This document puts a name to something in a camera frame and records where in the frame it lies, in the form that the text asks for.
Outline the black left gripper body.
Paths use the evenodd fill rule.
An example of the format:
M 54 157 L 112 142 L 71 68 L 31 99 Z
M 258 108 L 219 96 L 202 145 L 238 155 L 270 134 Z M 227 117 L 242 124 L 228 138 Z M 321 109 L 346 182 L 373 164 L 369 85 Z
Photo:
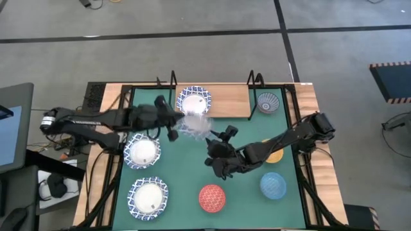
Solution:
M 138 105 L 132 107 L 128 116 L 133 130 L 149 130 L 158 127 L 175 126 L 174 111 L 168 105 Z

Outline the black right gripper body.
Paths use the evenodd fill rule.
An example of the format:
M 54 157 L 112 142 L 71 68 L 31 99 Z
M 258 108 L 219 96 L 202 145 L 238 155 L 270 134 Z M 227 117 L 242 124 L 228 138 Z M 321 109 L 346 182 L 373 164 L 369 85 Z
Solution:
M 228 142 L 218 141 L 216 139 L 205 139 L 207 143 L 208 157 L 205 165 L 216 169 L 227 169 L 230 166 L 243 166 L 243 160 L 234 147 Z

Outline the blue white patterned shallow bowl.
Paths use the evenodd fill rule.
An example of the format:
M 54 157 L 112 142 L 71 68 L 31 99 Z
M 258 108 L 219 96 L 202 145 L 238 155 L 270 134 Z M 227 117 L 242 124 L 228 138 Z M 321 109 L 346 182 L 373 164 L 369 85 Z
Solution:
M 143 133 L 135 133 L 123 150 L 123 158 L 131 169 L 146 169 L 161 157 L 159 139 L 151 139 Z
M 129 213 L 138 220 L 151 221 L 164 212 L 168 196 L 168 186 L 158 176 L 137 179 L 127 194 Z
M 175 104 L 185 114 L 206 114 L 211 109 L 211 103 L 211 93 L 206 88 L 192 85 L 178 93 Z

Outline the clear plastic bag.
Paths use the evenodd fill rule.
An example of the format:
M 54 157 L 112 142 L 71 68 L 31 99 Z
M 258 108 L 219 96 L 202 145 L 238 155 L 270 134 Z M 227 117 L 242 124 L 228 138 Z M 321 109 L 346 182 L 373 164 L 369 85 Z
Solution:
M 177 130 L 196 140 L 205 140 L 211 135 L 213 120 L 204 114 L 189 113 L 177 122 Z

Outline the red interior floral exterior bowl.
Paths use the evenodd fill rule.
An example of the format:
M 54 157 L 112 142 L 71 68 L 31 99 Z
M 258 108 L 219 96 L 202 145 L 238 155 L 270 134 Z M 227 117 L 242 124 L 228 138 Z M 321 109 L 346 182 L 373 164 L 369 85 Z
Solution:
M 220 212 L 225 206 L 225 192 L 219 185 L 205 185 L 199 192 L 198 202 L 200 207 L 208 213 Z

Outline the green table mat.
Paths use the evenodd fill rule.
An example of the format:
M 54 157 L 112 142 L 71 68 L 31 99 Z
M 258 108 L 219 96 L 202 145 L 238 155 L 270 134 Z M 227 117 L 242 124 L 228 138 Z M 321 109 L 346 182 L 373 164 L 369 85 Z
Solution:
M 146 169 L 123 165 L 114 215 L 113 230 L 175 230 L 199 228 L 304 228 L 295 163 L 291 148 L 284 149 L 276 164 L 263 164 L 245 174 L 235 173 L 222 180 L 204 164 L 207 144 L 203 140 L 179 133 L 176 141 L 168 140 L 166 130 L 159 137 L 161 157 Z M 268 172 L 280 174 L 286 181 L 286 194 L 270 200 L 259 188 L 261 177 Z M 158 218 L 141 221 L 128 210 L 127 196 L 139 178 L 158 176 L 169 190 L 167 206 Z M 224 208 L 217 213 L 204 211 L 198 202 L 203 186 L 219 185 L 226 195 Z

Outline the blue interior orange exterior bowl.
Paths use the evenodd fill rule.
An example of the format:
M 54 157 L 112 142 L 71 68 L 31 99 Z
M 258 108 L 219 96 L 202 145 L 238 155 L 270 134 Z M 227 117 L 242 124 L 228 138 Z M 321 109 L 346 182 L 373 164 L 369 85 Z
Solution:
M 271 200 L 281 199 L 286 194 L 286 182 L 279 173 L 265 173 L 259 187 L 263 195 Z

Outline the yellow interior blue exterior bowl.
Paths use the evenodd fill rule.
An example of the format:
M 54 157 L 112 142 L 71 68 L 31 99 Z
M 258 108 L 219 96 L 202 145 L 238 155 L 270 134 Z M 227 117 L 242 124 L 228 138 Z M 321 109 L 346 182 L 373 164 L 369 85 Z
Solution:
M 270 156 L 265 160 L 266 163 L 275 164 L 278 163 L 284 155 L 283 149 L 277 150 L 270 154 Z

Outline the black perforated panel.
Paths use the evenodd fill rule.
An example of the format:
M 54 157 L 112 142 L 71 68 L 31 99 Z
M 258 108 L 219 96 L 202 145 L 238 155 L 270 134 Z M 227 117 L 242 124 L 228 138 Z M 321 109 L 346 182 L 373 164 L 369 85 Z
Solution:
M 82 110 L 86 112 L 98 112 L 103 101 L 106 83 L 89 82 L 83 97 Z

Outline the bowl with radial striped interior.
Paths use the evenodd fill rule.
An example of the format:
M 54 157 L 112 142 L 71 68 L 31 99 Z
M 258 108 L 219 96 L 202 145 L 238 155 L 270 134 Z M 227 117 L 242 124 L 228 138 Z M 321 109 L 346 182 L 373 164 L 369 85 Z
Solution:
M 280 106 L 279 98 L 270 92 L 264 92 L 257 98 L 258 108 L 262 113 L 272 114 Z

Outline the wooden table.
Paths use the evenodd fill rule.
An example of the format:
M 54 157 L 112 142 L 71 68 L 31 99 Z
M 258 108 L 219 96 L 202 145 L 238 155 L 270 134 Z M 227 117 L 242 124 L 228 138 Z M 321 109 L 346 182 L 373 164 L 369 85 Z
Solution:
M 139 88 L 155 88 L 160 86 L 156 83 L 106 83 L 103 101 L 100 111 L 108 109 L 110 105 L 117 107 L 119 100 L 117 96 L 122 90 L 132 86 Z M 285 83 L 287 103 L 290 110 L 291 121 L 302 116 L 319 111 L 319 105 L 312 83 Z M 83 178 L 83 189 L 80 191 L 74 225 L 79 225 L 86 214 L 96 205 L 105 190 L 105 180 L 112 180 L 118 168 L 118 158 L 100 155 L 101 148 L 98 145 L 91 146 L 89 152 L 86 174 Z M 314 191 L 321 199 L 327 209 L 341 223 L 347 224 L 344 203 L 338 186 L 337 175 L 327 144 L 318 144 L 317 149 L 311 155 L 311 162 L 302 169 L 304 176 L 310 182 Z

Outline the white paper sheet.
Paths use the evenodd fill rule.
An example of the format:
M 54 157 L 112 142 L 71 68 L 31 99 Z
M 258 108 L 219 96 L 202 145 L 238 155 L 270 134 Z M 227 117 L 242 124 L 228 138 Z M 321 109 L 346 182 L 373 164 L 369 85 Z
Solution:
M 38 181 L 39 181 L 39 209 L 46 209 L 63 201 L 74 198 L 79 195 L 79 186 L 76 180 L 64 179 L 64 185 L 67 187 L 67 192 L 61 198 L 52 197 L 46 180 L 51 175 L 51 173 L 46 171 L 38 171 Z

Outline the black box with striped edge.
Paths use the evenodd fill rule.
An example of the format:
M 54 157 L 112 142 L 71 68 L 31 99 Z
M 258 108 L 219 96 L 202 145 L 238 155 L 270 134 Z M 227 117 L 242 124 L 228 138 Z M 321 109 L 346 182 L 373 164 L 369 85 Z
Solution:
M 372 230 L 380 229 L 378 214 L 374 208 L 350 204 L 345 204 L 344 208 L 349 226 Z

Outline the blue platform with striped edge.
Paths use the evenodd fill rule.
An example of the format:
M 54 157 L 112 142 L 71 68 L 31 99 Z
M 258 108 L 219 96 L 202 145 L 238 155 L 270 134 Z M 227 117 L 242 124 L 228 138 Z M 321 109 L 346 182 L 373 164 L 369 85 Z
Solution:
M 369 70 L 387 103 L 411 103 L 411 61 L 370 64 Z

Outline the black metal rig frame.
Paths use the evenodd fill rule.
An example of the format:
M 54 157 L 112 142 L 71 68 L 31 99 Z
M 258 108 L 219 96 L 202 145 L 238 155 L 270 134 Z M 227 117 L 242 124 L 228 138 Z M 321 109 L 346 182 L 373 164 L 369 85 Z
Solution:
M 294 122 L 291 121 L 290 110 L 286 107 L 286 103 L 287 103 L 286 90 L 287 90 L 287 88 L 285 87 L 285 83 L 283 83 L 283 82 L 265 82 L 264 88 L 283 87 L 284 93 L 285 93 L 285 95 L 284 95 L 284 100 L 285 100 L 284 106 L 285 106 L 286 111 L 290 115 L 289 121 L 291 123 L 294 123 Z M 119 100 L 119 105 L 118 106 L 120 106 L 120 105 L 121 106 L 127 106 L 127 105 L 130 104 L 130 102 L 131 102 L 131 92 L 132 92 L 134 87 L 135 86 L 132 86 L 131 88 L 129 88 L 127 90 L 122 90 L 121 91 L 121 93 L 117 96 L 117 99 Z M 303 169 L 304 166 L 308 166 L 310 164 L 311 156 L 308 157 L 306 155 L 299 155 L 298 160 L 299 160 L 299 167 L 301 167 L 301 173 L 303 174 L 302 169 Z M 110 181 L 111 180 L 105 180 L 104 181 L 105 184 L 106 184 L 105 189 L 108 187 L 108 184 L 110 183 Z M 307 216 L 306 216 L 307 219 L 308 219 L 308 223 L 311 224 L 311 225 L 328 226 L 329 224 L 328 224 L 328 221 L 326 219 L 327 218 L 326 215 L 324 215 L 321 212 L 318 203 L 313 200 L 313 198 L 309 195 L 307 190 L 302 190 L 301 198 L 302 198 L 302 202 L 305 206 L 305 211 L 308 213 Z

